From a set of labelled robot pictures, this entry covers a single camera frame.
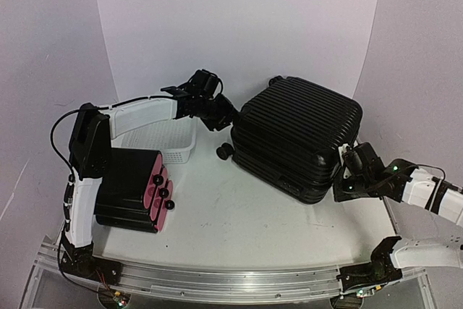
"table surface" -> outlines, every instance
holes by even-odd
[[[368,261],[394,235],[383,202],[335,203],[332,192],[314,206],[222,161],[216,148],[229,128],[209,132],[200,123],[186,164],[168,164],[175,209],[161,233],[94,223],[96,255],[192,268],[290,269]]]

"black suitcase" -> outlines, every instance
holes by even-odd
[[[233,160],[306,204],[318,203],[339,170],[338,147],[353,144],[362,108],[298,77],[275,77],[248,101],[231,129]]]

